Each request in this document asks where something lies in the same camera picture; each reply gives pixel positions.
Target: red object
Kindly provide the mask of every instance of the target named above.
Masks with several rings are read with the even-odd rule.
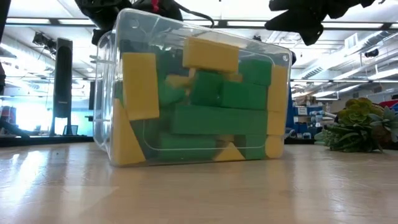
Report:
[[[152,6],[154,7],[154,12],[159,11],[159,0],[152,0]]]
[[[392,108],[397,103],[398,103],[398,100],[390,100],[390,101],[381,102],[381,103],[379,103],[379,105],[382,106],[383,108],[385,106],[388,106],[389,108]]]

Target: ceiling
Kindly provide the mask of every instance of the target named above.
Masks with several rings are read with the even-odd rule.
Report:
[[[247,20],[268,20],[280,14],[280,12],[270,12],[268,8],[269,1],[266,0],[177,0],[183,6],[204,13],[214,19],[247,19]],[[345,16],[337,21],[345,22],[396,22],[398,21],[398,1],[390,0],[384,4],[378,4],[378,1],[366,9],[361,6],[351,8]],[[36,17],[36,18],[76,18],[86,19],[76,6],[74,0],[12,0],[9,17]],[[184,19],[198,19],[197,17],[183,13]],[[305,46],[300,36],[296,33],[273,32],[265,29],[224,29],[225,32],[252,38],[254,35],[260,35],[263,42],[277,44],[290,48],[297,55],[297,63],[294,65],[295,72],[292,72],[292,78],[301,78],[303,72],[314,66],[322,58],[327,58],[333,52],[338,52],[345,46],[345,39],[355,33],[360,37],[371,35],[374,32],[354,30],[326,30],[318,40],[311,46]],[[36,32],[42,32],[45,36],[56,39],[63,37],[73,41],[73,70],[74,77],[94,78],[95,64],[90,55],[96,55],[96,47],[91,44],[92,28],[84,27],[53,27],[53,26],[6,26],[5,35],[12,39],[16,44],[28,47],[35,52],[51,58],[50,52],[43,50],[32,43]],[[388,45],[380,45],[380,55],[389,54],[395,50],[394,42],[390,40]],[[322,75],[315,75],[311,78],[332,79],[336,74],[346,73],[352,69],[362,67],[364,63],[373,63],[377,58],[363,58],[359,54],[354,54],[347,58],[341,64],[328,68],[328,71],[339,71],[339,73],[323,72]],[[394,67],[395,62],[388,60],[387,67]],[[23,76],[15,70],[8,76]],[[362,77],[363,71],[356,73],[353,77]],[[75,84],[84,85],[84,81]],[[88,96],[88,92],[79,91],[79,94]]]

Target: plastic container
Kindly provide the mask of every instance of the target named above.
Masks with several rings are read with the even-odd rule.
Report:
[[[98,44],[94,139],[114,166],[282,155],[291,53],[125,9]]]

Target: table surface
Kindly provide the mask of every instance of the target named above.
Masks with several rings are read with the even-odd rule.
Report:
[[[111,167],[93,143],[0,148],[0,223],[397,223],[398,152]]]

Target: black cable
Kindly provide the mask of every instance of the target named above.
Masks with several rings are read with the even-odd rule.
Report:
[[[214,20],[213,20],[210,16],[204,15],[204,14],[202,14],[202,13],[200,13],[200,12],[191,11],[191,10],[187,9],[186,7],[183,7],[182,5],[180,5],[180,4],[179,4],[178,2],[176,2],[176,1],[174,1],[174,3],[175,3],[182,11],[184,11],[184,12],[186,12],[186,13],[189,13],[189,14],[192,14],[192,15],[194,15],[194,16],[202,17],[202,18],[204,18],[204,19],[209,20],[209,21],[211,22],[210,28],[213,28],[213,26],[214,26]]]

